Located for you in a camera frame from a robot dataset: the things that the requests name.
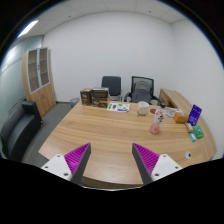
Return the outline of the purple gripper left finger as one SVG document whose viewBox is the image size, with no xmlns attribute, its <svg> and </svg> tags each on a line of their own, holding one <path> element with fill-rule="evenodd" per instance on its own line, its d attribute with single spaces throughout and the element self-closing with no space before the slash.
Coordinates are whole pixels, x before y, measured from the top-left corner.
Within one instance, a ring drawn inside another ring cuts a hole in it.
<svg viewBox="0 0 224 224">
<path fill-rule="evenodd" d="M 56 154 L 42 169 L 65 180 L 80 184 L 91 154 L 91 144 L 87 143 L 66 155 Z"/>
</svg>

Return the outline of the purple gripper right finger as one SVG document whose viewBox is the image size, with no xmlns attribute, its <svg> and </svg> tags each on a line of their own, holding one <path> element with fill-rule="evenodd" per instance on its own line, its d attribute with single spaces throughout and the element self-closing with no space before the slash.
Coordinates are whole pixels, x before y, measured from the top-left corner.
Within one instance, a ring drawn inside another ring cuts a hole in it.
<svg viewBox="0 0 224 224">
<path fill-rule="evenodd" d="M 167 154 L 158 155 L 136 143 L 132 144 L 132 154 L 144 185 L 182 169 L 182 167 Z"/>
</svg>

